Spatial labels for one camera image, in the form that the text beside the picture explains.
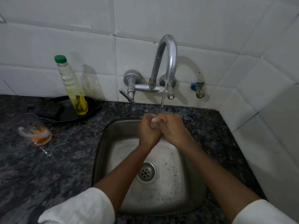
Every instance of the person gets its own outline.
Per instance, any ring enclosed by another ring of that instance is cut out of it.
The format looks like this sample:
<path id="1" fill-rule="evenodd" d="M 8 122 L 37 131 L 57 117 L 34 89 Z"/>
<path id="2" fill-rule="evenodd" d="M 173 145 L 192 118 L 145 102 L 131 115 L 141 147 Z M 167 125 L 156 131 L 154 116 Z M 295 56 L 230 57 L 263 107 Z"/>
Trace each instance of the person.
<path id="1" fill-rule="evenodd" d="M 138 127 L 139 145 L 106 177 L 79 195 L 46 210 L 43 224 L 112 224 L 125 195 L 145 158 L 164 134 L 196 166 L 214 194 L 227 219 L 233 224 L 296 223 L 262 200 L 236 177 L 212 160 L 187 132 L 179 114 L 160 113 L 150 122 L 144 114 Z"/>

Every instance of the sleeve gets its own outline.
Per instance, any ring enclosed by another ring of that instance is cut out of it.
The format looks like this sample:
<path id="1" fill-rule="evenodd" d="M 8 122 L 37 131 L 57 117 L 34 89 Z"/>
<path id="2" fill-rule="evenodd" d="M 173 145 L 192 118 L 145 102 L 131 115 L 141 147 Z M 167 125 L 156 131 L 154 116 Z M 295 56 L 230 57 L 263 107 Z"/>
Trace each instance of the sleeve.
<path id="1" fill-rule="evenodd" d="M 297 224 L 266 200 L 256 200 L 237 214 L 232 224 Z"/>
<path id="2" fill-rule="evenodd" d="M 45 224 L 113 224 L 114 209 L 98 188 L 89 188 L 77 196 L 46 210 L 38 222 Z"/>

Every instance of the drain hole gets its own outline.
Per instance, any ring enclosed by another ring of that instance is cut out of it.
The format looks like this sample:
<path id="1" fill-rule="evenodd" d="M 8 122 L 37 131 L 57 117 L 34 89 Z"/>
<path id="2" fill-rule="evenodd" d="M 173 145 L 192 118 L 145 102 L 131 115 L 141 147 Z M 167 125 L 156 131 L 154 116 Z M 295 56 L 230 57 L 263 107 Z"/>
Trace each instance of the drain hole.
<path id="1" fill-rule="evenodd" d="M 155 176 L 155 168 L 151 163 L 143 163 L 138 175 L 142 181 L 148 182 Z"/>

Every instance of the green bottle cap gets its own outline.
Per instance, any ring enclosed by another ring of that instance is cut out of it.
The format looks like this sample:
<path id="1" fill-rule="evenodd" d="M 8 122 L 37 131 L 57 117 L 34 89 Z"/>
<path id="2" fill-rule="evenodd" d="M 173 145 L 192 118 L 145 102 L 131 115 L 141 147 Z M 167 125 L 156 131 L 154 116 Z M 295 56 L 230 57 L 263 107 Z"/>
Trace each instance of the green bottle cap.
<path id="1" fill-rule="evenodd" d="M 64 64 L 67 61 L 66 57 L 63 56 L 63 55 L 56 55 L 56 56 L 54 56 L 54 60 L 58 64 Z"/>

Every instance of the plastic bottle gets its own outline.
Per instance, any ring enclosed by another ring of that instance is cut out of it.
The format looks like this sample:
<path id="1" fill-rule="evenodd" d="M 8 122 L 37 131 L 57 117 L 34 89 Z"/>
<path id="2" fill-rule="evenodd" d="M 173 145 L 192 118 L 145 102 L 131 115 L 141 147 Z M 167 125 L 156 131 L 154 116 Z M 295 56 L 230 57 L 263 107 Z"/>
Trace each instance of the plastic bottle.
<path id="1" fill-rule="evenodd" d="M 82 87 L 66 57 L 57 55 L 54 57 L 57 63 L 60 76 L 65 86 L 66 92 L 78 115 L 84 115 L 88 112 L 88 104 L 84 98 Z"/>

